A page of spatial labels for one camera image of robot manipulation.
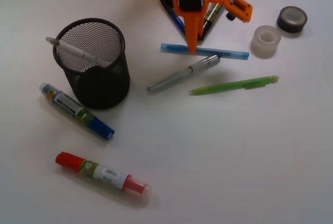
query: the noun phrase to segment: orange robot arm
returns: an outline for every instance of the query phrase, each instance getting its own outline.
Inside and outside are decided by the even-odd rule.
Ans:
[[[244,0],[174,0],[176,14],[184,18],[187,45],[192,53],[197,48],[198,34],[202,35],[204,16],[210,2],[222,4],[244,22],[251,19],[253,8]]]

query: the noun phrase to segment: mechanical pencil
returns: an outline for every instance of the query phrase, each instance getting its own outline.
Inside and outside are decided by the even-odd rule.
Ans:
[[[176,73],[173,73],[172,75],[164,78],[162,81],[157,82],[153,85],[150,85],[147,87],[147,91],[153,91],[155,89],[158,89],[163,86],[170,85],[176,81],[179,81],[180,79],[183,79],[193,73],[197,73],[199,71],[203,71],[204,69],[211,68],[214,65],[218,64],[220,61],[220,56],[214,55],[210,57],[206,57],[203,60],[200,60],[196,62],[195,64],[192,64],[188,66],[187,68],[180,70]]]
[[[56,163],[72,169],[83,176],[103,182],[113,188],[134,193],[142,198],[147,198],[151,191],[151,187],[148,184],[141,183],[128,173],[122,173],[113,168],[66,152],[61,152],[57,155]]]
[[[62,40],[58,40],[55,38],[46,38],[46,41],[52,44],[54,47],[61,49],[73,56],[77,56],[78,58],[90,61],[91,63],[94,63],[98,66],[101,66],[103,68],[110,65],[108,61],[102,60],[96,56],[93,56],[86,51],[83,51],[82,49],[79,49],[73,45],[70,45],[68,43],[65,43]]]
[[[260,86],[266,86],[267,84],[270,83],[275,83],[277,82],[278,79],[279,76],[271,76],[271,77],[261,77],[245,81],[222,83],[222,84],[197,88],[195,90],[190,91],[190,93],[191,95],[204,95],[216,92],[223,92],[227,90],[250,89]]]
[[[47,83],[43,83],[40,86],[40,90],[42,94],[45,95],[46,98],[49,99],[53,104],[65,110],[74,119],[80,121],[86,127],[102,136],[104,139],[107,140],[114,134],[113,129],[100,121],[95,115],[90,113],[87,109],[82,107],[81,104],[74,101],[63,91],[60,91]]]
[[[221,49],[212,49],[212,48],[198,47],[196,51],[192,53],[189,51],[189,48],[187,46],[179,44],[162,43],[161,50],[168,53],[178,53],[178,54],[195,54],[203,56],[220,55],[223,58],[241,59],[241,60],[247,60],[249,58],[248,52],[224,51]]]

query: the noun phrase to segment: pencil clip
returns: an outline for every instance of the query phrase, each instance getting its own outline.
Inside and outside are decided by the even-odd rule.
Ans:
[[[260,87],[265,87],[265,86],[266,86],[266,83],[264,83],[264,82],[256,82],[256,83],[245,85],[245,89],[255,89],[255,88],[260,88]]]

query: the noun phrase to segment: green mechanical pencil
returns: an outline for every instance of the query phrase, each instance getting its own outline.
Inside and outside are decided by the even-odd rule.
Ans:
[[[197,88],[195,90],[190,91],[191,95],[204,95],[216,92],[223,92],[227,90],[237,90],[237,89],[250,89],[255,87],[266,86],[270,83],[275,83],[279,79],[279,76],[271,76],[271,77],[262,77],[245,81],[238,82],[229,82],[222,83],[207,87]]]

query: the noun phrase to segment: mesh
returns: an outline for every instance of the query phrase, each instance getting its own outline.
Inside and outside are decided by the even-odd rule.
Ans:
[[[101,22],[80,24],[67,31],[60,39],[110,64],[117,59],[122,49],[118,31]],[[57,49],[57,55],[65,67],[74,71],[84,72],[96,66],[90,61],[73,56],[61,49]]]
[[[63,29],[57,39],[110,63],[102,68],[54,48],[54,58],[82,104],[93,109],[106,109],[126,97],[130,75],[124,53],[125,40],[116,26],[101,19],[82,19]]]

